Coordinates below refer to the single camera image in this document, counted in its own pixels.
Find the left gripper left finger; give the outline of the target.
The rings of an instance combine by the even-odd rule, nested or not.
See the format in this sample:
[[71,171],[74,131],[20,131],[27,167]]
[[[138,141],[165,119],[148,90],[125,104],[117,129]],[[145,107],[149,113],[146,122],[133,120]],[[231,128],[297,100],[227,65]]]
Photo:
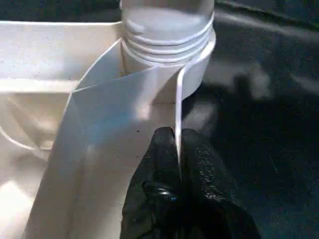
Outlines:
[[173,130],[160,127],[130,180],[122,209],[120,238],[177,238],[181,206]]

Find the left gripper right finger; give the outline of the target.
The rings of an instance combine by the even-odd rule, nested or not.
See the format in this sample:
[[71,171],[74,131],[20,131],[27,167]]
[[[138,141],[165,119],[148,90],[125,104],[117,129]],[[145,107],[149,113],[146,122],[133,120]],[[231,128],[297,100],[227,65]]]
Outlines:
[[259,239],[236,183],[207,138],[192,129],[181,136],[189,239]]

